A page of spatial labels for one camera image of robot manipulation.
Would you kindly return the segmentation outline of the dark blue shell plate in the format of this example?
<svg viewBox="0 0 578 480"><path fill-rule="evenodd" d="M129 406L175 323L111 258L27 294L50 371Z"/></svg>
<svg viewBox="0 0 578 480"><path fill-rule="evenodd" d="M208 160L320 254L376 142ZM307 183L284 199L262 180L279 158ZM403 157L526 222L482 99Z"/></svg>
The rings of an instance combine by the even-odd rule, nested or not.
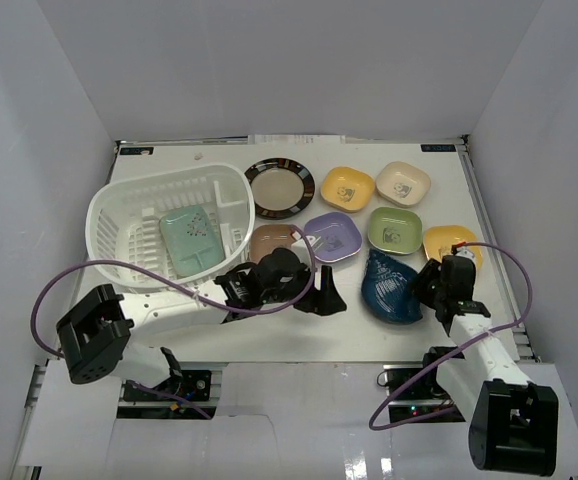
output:
<svg viewBox="0 0 578 480"><path fill-rule="evenodd" d="M382 251L370 249L361 283L361 297L368 310L380 321L410 325L423 318L420 302L409 284L418 272Z"/></svg>

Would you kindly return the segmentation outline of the teal rectangular divided plate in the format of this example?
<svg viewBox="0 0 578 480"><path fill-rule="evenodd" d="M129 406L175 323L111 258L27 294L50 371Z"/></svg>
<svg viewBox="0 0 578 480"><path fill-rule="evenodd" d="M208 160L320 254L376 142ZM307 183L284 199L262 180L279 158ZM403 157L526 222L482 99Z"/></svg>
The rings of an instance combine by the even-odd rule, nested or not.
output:
<svg viewBox="0 0 578 480"><path fill-rule="evenodd" d="M197 275L224 260L220 237L201 206L170 211L160 219L159 227L178 276Z"/></svg>

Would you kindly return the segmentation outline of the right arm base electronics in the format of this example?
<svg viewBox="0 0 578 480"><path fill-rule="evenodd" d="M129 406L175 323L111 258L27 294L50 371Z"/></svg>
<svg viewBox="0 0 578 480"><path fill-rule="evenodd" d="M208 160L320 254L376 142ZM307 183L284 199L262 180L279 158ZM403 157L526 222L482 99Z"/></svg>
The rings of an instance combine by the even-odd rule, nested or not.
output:
<svg viewBox="0 0 578 480"><path fill-rule="evenodd" d="M389 397L401 385L422 370L421 363L405 362L385 364L376 377L379 390ZM378 415L376 423L395 423L409 418L438 413L449 410L448 413L420 420L420 423L464 423L465 419L454 405L447 392L433 382L431 374L416 381L411 387L392 400Z"/></svg>

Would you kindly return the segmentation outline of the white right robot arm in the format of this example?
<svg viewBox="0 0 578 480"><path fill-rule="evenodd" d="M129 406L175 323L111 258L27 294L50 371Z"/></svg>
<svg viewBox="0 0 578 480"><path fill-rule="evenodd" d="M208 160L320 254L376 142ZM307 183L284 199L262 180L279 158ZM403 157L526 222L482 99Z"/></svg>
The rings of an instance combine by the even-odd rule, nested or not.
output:
<svg viewBox="0 0 578 480"><path fill-rule="evenodd" d="M447 395L468 422L476 468L547 477L556 469L559 400L533 382L493 332L487 307L473 297L475 263L430 259L408 289L433 310L453 347L432 347L420 374L430 397Z"/></svg>

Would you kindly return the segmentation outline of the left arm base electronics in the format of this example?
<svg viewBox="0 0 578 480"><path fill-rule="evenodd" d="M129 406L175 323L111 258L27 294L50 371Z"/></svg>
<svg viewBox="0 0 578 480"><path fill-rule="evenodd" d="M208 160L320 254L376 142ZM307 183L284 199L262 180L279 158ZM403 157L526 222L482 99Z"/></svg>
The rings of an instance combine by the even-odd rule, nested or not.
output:
<svg viewBox="0 0 578 480"><path fill-rule="evenodd" d="M216 412L211 370L182 370L156 387L123 386L118 419L210 420Z"/></svg>

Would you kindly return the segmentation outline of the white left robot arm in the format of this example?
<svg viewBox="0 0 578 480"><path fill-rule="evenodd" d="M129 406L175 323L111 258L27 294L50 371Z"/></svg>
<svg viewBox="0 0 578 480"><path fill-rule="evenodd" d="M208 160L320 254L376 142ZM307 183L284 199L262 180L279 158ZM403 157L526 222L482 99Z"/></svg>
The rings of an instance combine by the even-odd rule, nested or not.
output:
<svg viewBox="0 0 578 480"><path fill-rule="evenodd" d="M347 309L330 267L314 271L282 247L194 289L165 284L166 290L150 294L122 294L102 284L63 316L56 331L72 383L115 376L168 399L179 390L182 368L171 349L149 344L150 338L286 308L321 317Z"/></svg>

